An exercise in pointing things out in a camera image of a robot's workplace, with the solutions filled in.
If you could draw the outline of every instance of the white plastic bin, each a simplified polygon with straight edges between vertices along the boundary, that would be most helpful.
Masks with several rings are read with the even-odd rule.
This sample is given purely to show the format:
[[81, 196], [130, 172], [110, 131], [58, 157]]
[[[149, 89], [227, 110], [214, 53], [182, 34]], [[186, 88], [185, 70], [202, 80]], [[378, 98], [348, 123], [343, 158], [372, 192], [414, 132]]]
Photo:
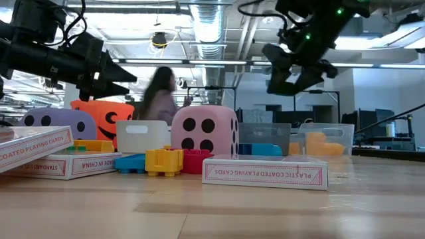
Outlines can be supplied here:
[[165, 121], [126, 120], [117, 122], [117, 143], [120, 153], [145, 153], [170, 145], [171, 135]]

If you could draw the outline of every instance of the green led light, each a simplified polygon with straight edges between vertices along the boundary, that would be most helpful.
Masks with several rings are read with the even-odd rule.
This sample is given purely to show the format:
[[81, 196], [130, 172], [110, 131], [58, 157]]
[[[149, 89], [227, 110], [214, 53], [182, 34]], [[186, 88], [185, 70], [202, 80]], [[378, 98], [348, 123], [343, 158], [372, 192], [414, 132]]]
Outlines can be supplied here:
[[337, 10], [338, 15], [343, 14], [343, 12], [344, 12], [344, 8], [342, 8], [342, 7]]

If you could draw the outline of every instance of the blue toy block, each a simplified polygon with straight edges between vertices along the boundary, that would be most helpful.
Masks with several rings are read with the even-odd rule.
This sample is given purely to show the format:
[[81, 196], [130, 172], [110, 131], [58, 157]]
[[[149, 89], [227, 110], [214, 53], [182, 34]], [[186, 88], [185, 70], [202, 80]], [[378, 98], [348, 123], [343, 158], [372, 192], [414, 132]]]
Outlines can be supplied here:
[[118, 169], [121, 173], [131, 173], [132, 171], [137, 173], [144, 173], [145, 155], [137, 154], [116, 159], [115, 168]]
[[239, 145], [240, 155], [260, 155], [260, 156], [282, 156], [279, 146], [271, 143], [241, 143]]

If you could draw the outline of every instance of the pink foam dice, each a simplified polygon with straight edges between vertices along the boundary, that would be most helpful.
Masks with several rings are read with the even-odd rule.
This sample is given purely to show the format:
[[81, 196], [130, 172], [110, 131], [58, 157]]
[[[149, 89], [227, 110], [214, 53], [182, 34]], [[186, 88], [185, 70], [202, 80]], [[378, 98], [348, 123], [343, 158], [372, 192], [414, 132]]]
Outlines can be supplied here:
[[179, 110], [171, 126], [171, 147], [236, 155], [239, 148], [236, 114], [224, 106], [192, 106]]

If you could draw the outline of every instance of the orange jack-o-lantern plush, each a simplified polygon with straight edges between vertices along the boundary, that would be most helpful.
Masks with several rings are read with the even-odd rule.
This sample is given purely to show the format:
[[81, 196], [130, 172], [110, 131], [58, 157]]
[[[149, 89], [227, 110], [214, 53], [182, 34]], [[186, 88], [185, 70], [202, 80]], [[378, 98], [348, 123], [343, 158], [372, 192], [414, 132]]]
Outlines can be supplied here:
[[98, 127], [98, 140], [112, 140], [115, 148], [117, 148], [116, 122], [131, 120], [134, 111], [134, 107], [129, 104], [102, 100], [90, 100], [89, 102], [74, 100], [71, 102], [71, 107], [73, 110], [89, 113]]

